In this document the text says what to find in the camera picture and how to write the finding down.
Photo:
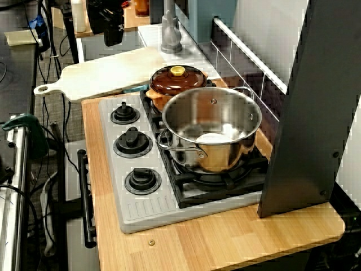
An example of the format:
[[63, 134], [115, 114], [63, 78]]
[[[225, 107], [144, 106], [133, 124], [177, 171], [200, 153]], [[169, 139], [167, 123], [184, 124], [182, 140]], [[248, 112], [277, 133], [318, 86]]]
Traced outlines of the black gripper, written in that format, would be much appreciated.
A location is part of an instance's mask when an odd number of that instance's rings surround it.
[[103, 33], [103, 18], [107, 20], [104, 27], [104, 43], [111, 47], [122, 42], [124, 34], [124, 11], [122, 6], [100, 6], [97, 1], [86, 0], [87, 15], [90, 28], [94, 34]]

